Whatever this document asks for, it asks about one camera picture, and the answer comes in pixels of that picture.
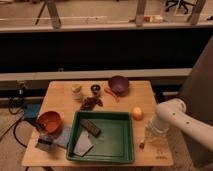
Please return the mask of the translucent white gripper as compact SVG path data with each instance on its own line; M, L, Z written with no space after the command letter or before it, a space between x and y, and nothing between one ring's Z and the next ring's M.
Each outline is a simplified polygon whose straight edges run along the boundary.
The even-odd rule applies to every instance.
M166 136L164 134L154 134L148 127L145 128L145 143L155 146L162 145Z

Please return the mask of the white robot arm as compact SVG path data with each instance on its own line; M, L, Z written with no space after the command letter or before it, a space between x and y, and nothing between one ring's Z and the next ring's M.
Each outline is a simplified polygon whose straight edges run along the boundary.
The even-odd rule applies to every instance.
M185 102L179 98L157 104L148 130L158 136L166 134L173 125L213 152L213 126L188 116L186 109Z

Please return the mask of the grey robot base column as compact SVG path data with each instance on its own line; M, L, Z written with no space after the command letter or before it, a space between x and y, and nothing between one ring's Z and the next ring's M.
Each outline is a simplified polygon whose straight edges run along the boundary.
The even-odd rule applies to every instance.
M186 103L187 114L213 126L213 36L192 68L178 96ZM213 152L183 134L193 165L213 164Z

